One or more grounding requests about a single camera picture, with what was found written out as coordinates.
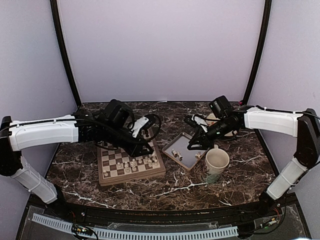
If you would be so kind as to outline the white chess piece tall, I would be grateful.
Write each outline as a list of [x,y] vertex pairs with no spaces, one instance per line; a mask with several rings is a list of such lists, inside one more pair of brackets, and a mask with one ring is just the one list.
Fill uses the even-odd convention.
[[133,158],[132,161],[130,162],[130,167],[132,172],[137,171],[137,161],[135,158]]

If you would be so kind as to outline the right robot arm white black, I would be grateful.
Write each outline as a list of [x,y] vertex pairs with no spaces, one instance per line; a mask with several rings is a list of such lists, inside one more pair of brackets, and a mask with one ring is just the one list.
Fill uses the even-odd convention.
[[207,125],[206,120],[197,114],[184,118],[196,129],[187,146],[189,150],[207,150],[227,133],[249,129],[263,133],[273,157],[288,158],[288,162],[275,161],[281,171],[265,190],[267,197],[255,205],[255,213],[260,217],[273,211],[274,201],[320,161],[320,117],[312,108],[285,111],[244,105],[229,107],[212,125]]

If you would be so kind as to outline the white bishop chess piece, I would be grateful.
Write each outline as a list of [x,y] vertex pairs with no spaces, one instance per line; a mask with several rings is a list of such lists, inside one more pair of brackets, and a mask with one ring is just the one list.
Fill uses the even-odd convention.
[[132,172],[132,168],[129,162],[124,164],[124,172],[125,174],[130,174]]

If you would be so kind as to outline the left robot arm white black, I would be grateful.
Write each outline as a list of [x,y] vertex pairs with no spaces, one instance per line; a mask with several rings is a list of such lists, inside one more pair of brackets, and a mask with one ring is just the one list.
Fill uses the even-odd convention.
[[70,206],[63,201],[58,187],[47,181],[22,156],[22,150],[59,143],[106,142],[122,148],[131,157],[151,154],[150,139],[141,132],[156,121],[151,115],[124,122],[99,121],[92,115],[65,115],[35,121],[13,121],[10,116],[0,125],[0,174],[18,181],[29,192],[37,195],[60,218],[67,218]]

